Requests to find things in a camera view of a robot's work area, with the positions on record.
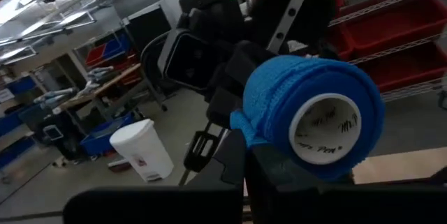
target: trash can lid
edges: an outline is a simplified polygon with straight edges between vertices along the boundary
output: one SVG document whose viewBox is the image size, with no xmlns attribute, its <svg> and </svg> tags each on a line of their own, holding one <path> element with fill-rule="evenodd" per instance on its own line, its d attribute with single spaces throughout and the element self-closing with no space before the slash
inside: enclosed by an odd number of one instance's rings
<svg viewBox="0 0 447 224">
<path fill-rule="evenodd" d="M 112 137 L 110 137 L 110 143 L 111 145 L 119 145 L 127 143 L 131 140 L 138 139 L 143 134 L 145 134 L 147 130 L 153 125 L 154 122 L 152 120 L 145 119 L 120 128 L 115 133 L 113 133 Z"/>
</svg>

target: blue tape roll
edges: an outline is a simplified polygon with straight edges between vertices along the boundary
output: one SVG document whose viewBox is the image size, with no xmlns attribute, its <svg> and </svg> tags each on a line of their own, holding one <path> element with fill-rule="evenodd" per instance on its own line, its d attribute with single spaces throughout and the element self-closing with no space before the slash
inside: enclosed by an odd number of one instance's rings
<svg viewBox="0 0 447 224">
<path fill-rule="evenodd" d="M 350 98 L 361 113 L 361 129 L 352 149 L 333 163 L 316 165 L 302 160 L 289 142 L 295 113 L 321 94 Z M 295 56 L 275 57 L 259 66 L 244 90 L 242 111 L 231 114 L 233 129 L 244 133 L 247 146 L 273 143 L 298 165 L 321 179 L 333 180 L 364 160 L 378 140 L 384 118 L 379 90 L 368 75 L 348 63 Z"/>
</svg>

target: red shelf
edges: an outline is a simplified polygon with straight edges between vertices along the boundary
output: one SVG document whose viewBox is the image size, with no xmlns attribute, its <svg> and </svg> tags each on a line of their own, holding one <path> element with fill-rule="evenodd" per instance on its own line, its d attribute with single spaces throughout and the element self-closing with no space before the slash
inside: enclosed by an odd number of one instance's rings
<svg viewBox="0 0 447 224">
<path fill-rule="evenodd" d="M 325 39 L 337 48 L 338 55 L 341 60 L 351 60 L 353 42 L 351 37 L 348 35 L 348 31 L 346 30 L 344 24 L 338 24 L 330 27 Z"/>
<path fill-rule="evenodd" d="M 447 70 L 447 55 L 434 43 L 426 43 L 358 67 L 368 73 L 380 92 L 386 92 L 442 77 Z"/>
<path fill-rule="evenodd" d="M 447 9 L 438 0 L 410 0 L 346 23 L 357 57 L 441 33 Z"/>
</svg>

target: workbench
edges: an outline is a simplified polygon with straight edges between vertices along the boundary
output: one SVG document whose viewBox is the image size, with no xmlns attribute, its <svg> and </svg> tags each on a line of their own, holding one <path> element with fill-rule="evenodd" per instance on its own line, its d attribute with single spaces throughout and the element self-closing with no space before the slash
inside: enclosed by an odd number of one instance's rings
<svg viewBox="0 0 447 224">
<path fill-rule="evenodd" d="M 155 88 L 152 86 L 150 81 L 142 75 L 142 81 L 136 84 L 132 89 L 127 91 L 121 98 L 116 100 L 113 104 L 111 104 L 109 107 L 105 107 L 103 102 L 100 99 L 100 95 L 107 89 L 109 89 L 114 84 L 121 81 L 123 78 L 125 78 L 127 75 L 131 74 L 132 72 L 139 70 L 141 67 L 141 64 L 136 64 L 130 68 L 127 68 L 124 70 L 121 74 L 119 74 L 117 77 L 114 77 L 109 82 L 106 82 L 102 86 L 98 87 L 96 90 L 92 91 L 90 94 L 85 94 L 83 96 L 76 95 L 75 97 L 69 99 L 68 101 L 62 103 L 57 108 L 58 110 L 67 111 L 72 120 L 75 124 L 78 125 L 80 130 L 87 135 L 88 132 L 82 127 L 81 120 L 77 116 L 76 112 L 70 110 L 71 108 L 75 107 L 76 105 L 80 105 L 82 103 L 86 103 L 91 101 L 94 106 L 98 108 L 98 111 L 101 113 L 101 116 L 106 120 L 110 121 L 113 120 L 113 114 L 121 107 L 123 107 L 125 104 L 127 104 L 132 97 L 134 97 L 138 92 L 148 88 L 149 94 L 152 95 L 155 99 L 155 101 L 159 104 L 161 109 L 163 111 L 166 111 L 167 108 L 163 103 L 161 102 L 161 99 L 159 98 Z"/>
</svg>

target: white trash can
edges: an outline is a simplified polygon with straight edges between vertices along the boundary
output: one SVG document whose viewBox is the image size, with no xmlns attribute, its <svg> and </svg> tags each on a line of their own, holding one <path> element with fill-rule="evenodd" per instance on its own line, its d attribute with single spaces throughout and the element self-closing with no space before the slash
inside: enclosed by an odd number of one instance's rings
<svg viewBox="0 0 447 224">
<path fill-rule="evenodd" d="M 174 168 L 150 119 L 118 129 L 110 143 L 145 181 L 164 179 Z"/>
</svg>

